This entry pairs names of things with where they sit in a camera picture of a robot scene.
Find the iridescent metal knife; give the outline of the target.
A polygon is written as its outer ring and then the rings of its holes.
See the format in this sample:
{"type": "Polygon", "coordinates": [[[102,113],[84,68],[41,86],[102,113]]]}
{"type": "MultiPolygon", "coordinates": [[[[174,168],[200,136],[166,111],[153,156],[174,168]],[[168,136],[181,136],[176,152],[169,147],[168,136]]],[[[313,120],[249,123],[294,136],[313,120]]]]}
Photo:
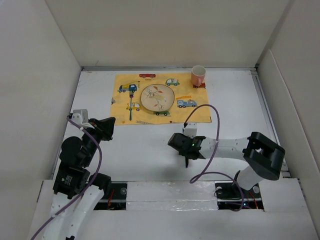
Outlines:
{"type": "Polygon", "coordinates": [[[189,159],[185,157],[185,167],[188,168],[188,166],[189,166],[189,159]]]}

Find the beige bird pattern plate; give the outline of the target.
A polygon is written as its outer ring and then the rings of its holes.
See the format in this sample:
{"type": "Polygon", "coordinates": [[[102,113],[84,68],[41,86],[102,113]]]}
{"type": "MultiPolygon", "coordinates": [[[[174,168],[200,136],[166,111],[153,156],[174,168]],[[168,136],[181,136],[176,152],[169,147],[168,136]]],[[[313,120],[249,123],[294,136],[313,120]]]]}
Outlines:
{"type": "Polygon", "coordinates": [[[175,93],[167,85],[151,84],[141,92],[140,101],[142,106],[149,111],[163,112],[173,106],[175,93]]]}

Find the yellow vehicle print cloth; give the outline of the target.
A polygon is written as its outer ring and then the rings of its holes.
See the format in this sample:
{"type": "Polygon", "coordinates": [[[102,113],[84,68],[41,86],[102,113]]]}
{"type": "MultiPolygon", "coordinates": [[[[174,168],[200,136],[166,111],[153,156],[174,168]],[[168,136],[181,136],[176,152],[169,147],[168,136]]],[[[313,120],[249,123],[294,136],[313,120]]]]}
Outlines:
{"type": "Polygon", "coordinates": [[[118,74],[115,77],[110,115],[116,118],[116,124],[124,125],[162,125],[178,124],[185,120],[196,123],[212,121],[207,88],[203,82],[195,86],[191,82],[191,73],[155,73],[142,72],[118,74]],[[166,111],[149,111],[141,104],[141,93],[149,85],[161,84],[170,87],[175,94],[172,107],[166,111]],[[129,120],[130,91],[132,99],[132,121],[129,120]]]}

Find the pink cup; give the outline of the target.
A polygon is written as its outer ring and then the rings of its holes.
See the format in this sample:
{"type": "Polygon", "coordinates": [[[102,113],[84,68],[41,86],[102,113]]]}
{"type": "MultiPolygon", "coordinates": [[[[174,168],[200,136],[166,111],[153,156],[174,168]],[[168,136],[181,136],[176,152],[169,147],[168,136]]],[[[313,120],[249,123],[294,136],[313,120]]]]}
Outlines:
{"type": "Polygon", "coordinates": [[[191,70],[191,83],[199,87],[205,80],[206,69],[201,65],[196,65],[191,70]]]}

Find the iridescent metal fork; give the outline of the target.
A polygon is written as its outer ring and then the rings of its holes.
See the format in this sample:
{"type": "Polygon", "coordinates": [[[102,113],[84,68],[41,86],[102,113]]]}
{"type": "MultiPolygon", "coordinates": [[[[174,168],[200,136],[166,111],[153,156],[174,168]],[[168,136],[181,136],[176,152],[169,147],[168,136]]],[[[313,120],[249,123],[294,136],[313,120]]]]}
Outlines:
{"type": "Polygon", "coordinates": [[[129,120],[132,121],[132,100],[134,97],[134,91],[129,92],[129,98],[130,98],[130,103],[129,103],[129,120]]]}

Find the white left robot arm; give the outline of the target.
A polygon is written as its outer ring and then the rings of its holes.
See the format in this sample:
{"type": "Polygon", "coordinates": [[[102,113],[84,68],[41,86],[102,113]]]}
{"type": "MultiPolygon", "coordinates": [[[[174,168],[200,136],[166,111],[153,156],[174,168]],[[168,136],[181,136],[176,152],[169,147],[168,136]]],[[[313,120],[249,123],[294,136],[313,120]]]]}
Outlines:
{"type": "Polygon", "coordinates": [[[88,167],[99,154],[98,167],[102,165],[100,142],[113,138],[115,117],[87,122],[76,119],[76,114],[67,117],[69,123],[83,132],[81,138],[65,139],[59,155],[60,165],[53,184],[51,217],[44,224],[44,240],[75,240],[97,203],[107,198],[112,191],[111,177],[88,167]]]}

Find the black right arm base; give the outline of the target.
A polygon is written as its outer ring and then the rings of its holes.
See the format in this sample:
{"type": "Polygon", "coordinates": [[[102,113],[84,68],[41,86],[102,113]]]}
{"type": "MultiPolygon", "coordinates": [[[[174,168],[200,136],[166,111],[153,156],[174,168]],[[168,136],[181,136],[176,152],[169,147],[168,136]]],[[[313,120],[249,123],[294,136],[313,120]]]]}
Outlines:
{"type": "Polygon", "coordinates": [[[216,181],[214,196],[220,210],[233,212],[240,210],[262,210],[262,197],[259,183],[263,180],[253,170],[239,170],[231,177],[225,173],[213,171],[212,174],[222,175],[227,181],[216,181]]]}

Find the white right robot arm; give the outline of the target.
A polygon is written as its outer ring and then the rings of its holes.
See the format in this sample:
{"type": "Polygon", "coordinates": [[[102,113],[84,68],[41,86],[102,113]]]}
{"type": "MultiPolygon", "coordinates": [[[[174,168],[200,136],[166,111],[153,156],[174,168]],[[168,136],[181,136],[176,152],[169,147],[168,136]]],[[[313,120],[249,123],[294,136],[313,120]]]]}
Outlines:
{"type": "Polygon", "coordinates": [[[248,166],[236,174],[236,181],[231,184],[231,191],[237,197],[243,197],[262,180],[279,180],[286,152],[260,132],[252,132],[244,138],[220,140],[174,133],[167,144],[188,160],[214,156],[247,162],[248,166]]]}

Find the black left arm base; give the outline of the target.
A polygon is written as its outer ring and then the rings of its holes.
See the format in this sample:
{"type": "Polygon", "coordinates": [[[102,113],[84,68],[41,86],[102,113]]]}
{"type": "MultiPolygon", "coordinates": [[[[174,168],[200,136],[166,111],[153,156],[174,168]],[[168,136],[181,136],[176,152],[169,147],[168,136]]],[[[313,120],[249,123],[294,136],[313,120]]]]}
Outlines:
{"type": "Polygon", "coordinates": [[[96,211],[122,211],[126,210],[128,183],[113,182],[109,194],[105,194],[96,204],[96,211]]]}

